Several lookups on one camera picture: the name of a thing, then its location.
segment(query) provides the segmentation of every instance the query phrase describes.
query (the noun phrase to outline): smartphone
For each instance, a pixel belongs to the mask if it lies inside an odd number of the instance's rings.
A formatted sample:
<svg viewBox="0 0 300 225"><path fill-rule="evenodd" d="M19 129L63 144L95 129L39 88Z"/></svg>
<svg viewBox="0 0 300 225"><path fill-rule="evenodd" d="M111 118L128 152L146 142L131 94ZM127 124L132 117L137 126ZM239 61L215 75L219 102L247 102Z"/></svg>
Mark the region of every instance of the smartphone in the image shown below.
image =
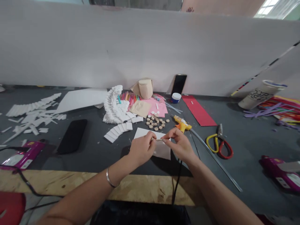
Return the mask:
<svg viewBox="0 0 300 225"><path fill-rule="evenodd" d="M61 155L78 150L87 123L86 119L72 121L56 153Z"/></svg>
<svg viewBox="0 0 300 225"><path fill-rule="evenodd" d="M182 93L186 79L187 79L186 74L176 74L175 75L175 80L174 80L171 96L173 93L179 93L179 94Z"/></svg>

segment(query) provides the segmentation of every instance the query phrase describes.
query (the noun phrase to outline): bracelet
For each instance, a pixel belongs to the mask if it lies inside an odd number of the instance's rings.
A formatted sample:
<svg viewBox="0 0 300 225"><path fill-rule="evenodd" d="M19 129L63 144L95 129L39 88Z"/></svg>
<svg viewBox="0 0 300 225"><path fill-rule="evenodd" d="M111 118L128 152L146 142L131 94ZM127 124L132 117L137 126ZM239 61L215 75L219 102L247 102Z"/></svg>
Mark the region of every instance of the bracelet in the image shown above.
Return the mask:
<svg viewBox="0 0 300 225"><path fill-rule="evenodd" d="M109 167L107 167L107 170L106 170L106 179L107 179L107 181L108 181L108 183L109 183L110 186L112 186L113 188L116 188L118 185L117 185L117 186L114 186L114 185L110 182L110 179L109 179L109 177L108 177L108 168L109 168Z"/></svg>

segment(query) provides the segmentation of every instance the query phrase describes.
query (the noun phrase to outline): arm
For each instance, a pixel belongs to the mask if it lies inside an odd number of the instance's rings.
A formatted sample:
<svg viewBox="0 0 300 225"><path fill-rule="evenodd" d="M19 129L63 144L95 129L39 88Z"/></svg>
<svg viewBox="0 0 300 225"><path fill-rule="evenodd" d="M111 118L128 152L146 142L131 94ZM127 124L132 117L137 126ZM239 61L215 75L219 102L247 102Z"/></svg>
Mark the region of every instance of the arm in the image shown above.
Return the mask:
<svg viewBox="0 0 300 225"><path fill-rule="evenodd" d="M151 141L152 138L156 139L156 135L149 131L147 135L134 139L129 154L109 167L109 179L114 186L150 159L156 145L156 141ZM68 193L41 218L38 224L84 224L112 190L105 169Z"/></svg>
<svg viewBox="0 0 300 225"><path fill-rule="evenodd" d="M162 138L177 157L187 164L219 224L263 225L259 218L195 155L188 138L178 128L173 128ZM169 138L175 139L176 144L169 141Z"/></svg>

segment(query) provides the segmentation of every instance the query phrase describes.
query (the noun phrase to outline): metal ruler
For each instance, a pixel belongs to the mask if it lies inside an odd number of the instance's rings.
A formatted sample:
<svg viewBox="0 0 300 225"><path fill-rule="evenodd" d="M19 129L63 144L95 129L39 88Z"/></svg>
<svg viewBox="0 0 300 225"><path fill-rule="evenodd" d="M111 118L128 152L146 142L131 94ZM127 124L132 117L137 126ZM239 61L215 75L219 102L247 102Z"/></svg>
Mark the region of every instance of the metal ruler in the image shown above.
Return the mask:
<svg viewBox="0 0 300 225"><path fill-rule="evenodd" d="M200 140L200 142L204 145L206 150L211 154L213 159L217 162L217 164L221 167L221 169L224 171L224 173L227 175L227 177L231 180L231 182L235 185L235 187L238 189L239 192L243 192L241 187L237 184L237 182L233 179L233 177L228 173L228 171L224 168L224 166L220 163L220 161L216 158L215 154L212 153L212 151L208 148L206 143L202 140L202 138L193 130L190 129L190 131Z"/></svg>

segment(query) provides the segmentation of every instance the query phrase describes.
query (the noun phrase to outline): scissors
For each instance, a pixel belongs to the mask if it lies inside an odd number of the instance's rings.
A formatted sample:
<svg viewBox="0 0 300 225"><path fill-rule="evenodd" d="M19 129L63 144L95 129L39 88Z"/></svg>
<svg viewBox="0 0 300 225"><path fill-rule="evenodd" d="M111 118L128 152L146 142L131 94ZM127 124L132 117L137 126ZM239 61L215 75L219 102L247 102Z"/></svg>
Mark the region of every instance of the scissors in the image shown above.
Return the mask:
<svg viewBox="0 0 300 225"><path fill-rule="evenodd" d="M216 146L216 150L213 150L209 143L208 143L208 140L211 139L211 138L214 138L215 140L215 146ZM213 153L218 153L219 156L223 159L230 159L232 156L233 156L233 150L230 146L230 144L224 139L224 136L223 136L223 126L222 124L220 124L218 126L218 129L217 129L217 133L216 134L213 134L211 136L208 136L205 140L207 146L209 147L209 149L213 152ZM226 145L227 149L229 150L230 154L228 156L225 156L222 154L222 148L224 146L224 144Z"/></svg>

